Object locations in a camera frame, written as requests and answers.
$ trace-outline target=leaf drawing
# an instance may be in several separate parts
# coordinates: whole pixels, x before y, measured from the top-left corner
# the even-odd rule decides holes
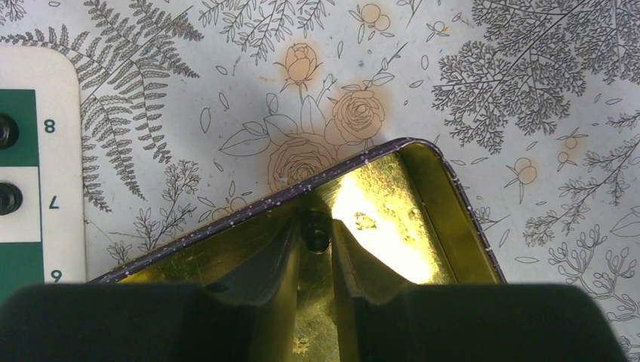
[[[420,58],[420,66],[422,67],[422,70],[429,68],[429,57],[427,55],[423,55]]]
[[[422,85],[422,83],[424,83],[424,81],[415,81],[415,82],[409,84],[409,88],[418,88],[419,86]]]
[[[511,231],[511,229],[507,229],[507,230],[504,231],[504,233],[502,234],[502,237],[500,238],[500,243],[498,243],[498,247],[502,247],[504,245],[506,240],[509,238],[509,232],[510,231]]]
[[[530,256],[517,256],[513,258],[516,262],[521,262],[522,264],[533,264],[535,262],[539,262],[540,260],[536,258],[532,258]]]
[[[252,156],[267,149],[271,140],[268,135],[258,136],[241,129],[220,147],[220,151],[229,156]]]
[[[362,39],[365,37],[365,24],[360,24],[360,28],[358,29],[358,44],[362,43]]]
[[[161,133],[165,106],[159,100],[168,85],[162,79],[171,74],[198,77],[174,47],[174,39],[200,41],[186,17],[186,11],[173,17],[146,0],[131,0],[132,17],[124,17],[101,0],[87,0],[85,6],[100,36],[81,32],[72,37],[66,25],[24,34],[0,35],[0,42],[39,46],[58,51],[71,59],[82,89],[81,117],[85,157],[84,194],[94,206],[109,210],[102,196],[96,161],[106,156],[129,191],[144,198],[137,182],[132,156],[131,131],[160,163],[171,162],[171,151]]]
[[[202,133],[207,133],[211,126],[211,110],[209,108],[203,108],[200,112],[200,128]]]
[[[218,94],[218,98],[220,99],[220,103],[222,104],[222,107],[224,107],[224,110],[226,111],[227,109],[229,109],[229,101],[226,100],[226,96],[224,95],[224,93],[220,92]]]
[[[303,132],[325,135],[327,121],[311,96],[306,96],[300,109],[300,126]]]
[[[293,119],[286,115],[270,115],[264,118],[266,131],[273,143],[281,146],[289,139],[288,134],[296,134],[298,126]]]
[[[529,146],[527,146],[525,151],[531,151],[537,144],[538,144],[538,141],[533,141],[532,143],[529,143]]]
[[[221,74],[221,75],[227,75],[229,74],[229,72],[227,72],[226,68],[223,66],[216,66],[216,70]]]
[[[338,59],[340,59],[340,57],[342,56],[342,50],[344,48],[344,41],[341,41],[338,43]]]
[[[278,112],[278,96],[273,93],[266,95],[266,107],[269,109],[269,114],[274,115]]]
[[[622,102],[622,98],[613,98],[611,100],[606,101],[605,103],[607,104],[607,106],[612,106],[616,103],[620,103]]]
[[[640,236],[640,206],[632,207],[631,213],[626,214],[611,229],[611,234],[622,238]]]
[[[235,181],[231,181],[231,185],[229,186],[229,197],[232,198],[235,195]]]
[[[258,122],[247,122],[242,125],[245,130],[248,130],[249,133],[254,134],[256,136],[268,136],[269,134],[266,132],[266,129]]]
[[[314,28],[322,28],[322,19],[327,16],[325,3],[334,5],[334,0],[205,0],[199,20],[204,27],[220,24],[226,42],[250,52],[257,66],[275,51],[275,42],[293,36],[294,19],[305,38]]]
[[[488,159],[489,159],[489,157],[480,157],[480,158],[477,158],[477,159],[471,161],[471,164],[479,164],[480,162],[486,161]]]

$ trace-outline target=fern illustration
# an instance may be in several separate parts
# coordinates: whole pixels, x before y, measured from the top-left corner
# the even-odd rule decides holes
[[[100,30],[90,41],[89,32],[72,39],[65,25],[59,32],[52,27],[47,34],[35,29],[33,33],[0,36],[0,41],[50,48],[71,59],[81,89],[86,91],[81,104],[88,137],[83,138],[85,196],[94,206],[109,211],[98,181],[99,156],[92,151],[99,145],[124,185],[144,199],[131,156],[132,128],[143,149],[153,152],[154,160],[171,162],[171,151],[158,123],[164,107],[158,101],[167,94],[159,90],[168,86],[162,79],[171,74],[198,77],[182,61],[174,39],[200,41],[202,34],[193,28],[186,11],[173,18],[146,0],[131,0],[133,17],[123,17],[101,0],[88,0],[85,6]]]
[[[475,0],[473,19],[488,42],[467,42],[439,60],[434,107],[465,146],[500,152],[511,118],[531,135],[555,132],[581,96],[586,72],[640,84],[640,0],[495,2]]]
[[[315,26],[323,28],[322,18],[327,16],[325,2],[335,5],[334,0],[209,0],[202,2],[206,10],[200,10],[203,26],[217,26],[220,15],[225,23],[220,34],[226,42],[238,45],[242,51],[251,52],[258,65],[266,60],[269,51],[274,51],[273,39],[280,42],[293,36],[291,26],[298,20],[306,38]]]
[[[609,118],[607,124],[617,128],[620,132],[623,129],[632,130],[640,117],[640,112],[635,116],[621,113],[617,120]],[[636,165],[640,162],[640,158],[633,157],[637,155],[638,146],[640,146],[640,133],[633,138],[624,140],[621,145],[609,150],[606,154],[599,154],[594,151],[587,151],[583,166],[587,167],[587,173],[599,169],[604,176],[596,179],[591,177],[588,181],[579,179],[570,179],[558,190],[561,192],[560,197],[570,197],[571,203],[562,205],[562,212],[549,210],[544,216],[531,217],[525,223],[525,242],[529,246],[544,245],[555,237],[553,226],[557,222],[562,224],[562,232],[569,235],[575,229],[575,225],[581,220],[585,220],[585,213],[591,209],[587,206],[590,198],[595,198],[596,192],[602,188],[608,188],[606,191],[609,195],[609,204],[617,206],[623,197],[625,190],[630,187],[626,181],[624,171],[630,165]]]

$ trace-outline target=branch illustration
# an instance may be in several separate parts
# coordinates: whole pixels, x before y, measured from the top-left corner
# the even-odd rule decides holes
[[[640,84],[640,0],[496,2],[475,0],[473,19],[487,26],[485,39],[466,43],[438,62],[444,84],[433,88],[434,107],[460,146],[478,143],[500,152],[510,118],[531,135],[555,132],[581,96],[586,72],[607,83]]]
[[[161,244],[166,237],[175,238],[178,232],[183,232],[182,225],[186,225],[187,217],[193,217],[197,207],[192,207],[190,203],[183,206],[178,204],[178,201],[181,195],[194,195],[198,191],[200,176],[197,166],[198,164],[193,161],[180,160],[178,164],[170,164],[166,168],[167,188],[162,192],[162,198],[169,202],[170,206],[168,209],[160,208],[160,220],[152,219],[151,208],[140,209],[136,217],[137,221],[134,222],[137,235],[118,232],[111,234],[141,239],[142,244],[138,249],[147,252]]]
[[[610,204],[618,205],[624,191],[629,188],[629,184],[624,179],[624,170],[628,168],[631,156],[640,144],[640,134],[635,135],[631,140],[624,141],[623,145],[611,150],[609,155],[600,156],[595,152],[588,151],[584,159],[584,166],[589,168],[591,172],[594,168],[600,168],[605,172],[605,177],[597,180],[592,177],[590,181],[584,182],[579,179],[570,179],[559,188],[562,193],[560,197],[570,195],[571,204],[563,204],[562,214],[550,210],[545,216],[529,218],[525,224],[525,242],[529,246],[535,244],[544,245],[554,238],[551,228],[558,222],[562,221],[562,231],[566,235],[574,230],[576,224],[580,220],[584,220],[584,214],[590,209],[586,206],[586,202],[591,198],[595,198],[595,193],[602,187],[608,186],[607,194],[611,196]]]
[[[0,0],[0,25],[4,25],[7,18],[12,22],[22,20],[26,15],[23,3],[24,0]]]
[[[593,273],[593,280],[588,281],[586,271],[593,261],[595,249],[608,238],[600,235],[600,225],[595,224],[593,229],[589,230],[589,239],[590,241],[586,239],[585,233],[581,232],[580,238],[576,241],[577,249],[569,251],[565,242],[558,248],[550,248],[549,264],[557,265],[558,272],[567,277],[568,284],[578,282],[592,298],[616,299],[620,303],[617,310],[621,313],[608,312],[609,321],[630,321],[640,318],[640,301],[635,301],[628,294],[617,290],[620,280],[633,278],[638,260],[628,260],[628,247],[624,247],[619,255],[614,255],[612,250],[607,250],[605,259],[609,270]]]
[[[257,66],[275,51],[274,39],[281,42],[293,36],[294,18],[305,38],[314,26],[322,28],[322,18],[327,16],[324,2],[335,5],[334,0],[299,0],[296,9],[294,0],[209,0],[202,2],[206,10],[200,10],[198,19],[204,27],[217,26],[222,14],[225,25],[220,34],[241,51],[251,52]]]
[[[502,220],[506,219],[511,215],[504,216],[500,219],[494,220],[491,218],[491,208],[490,207],[479,207],[473,211],[473,215],[480,223],[482,230],[487,231],[491,229],[495,225],[497,225]]]

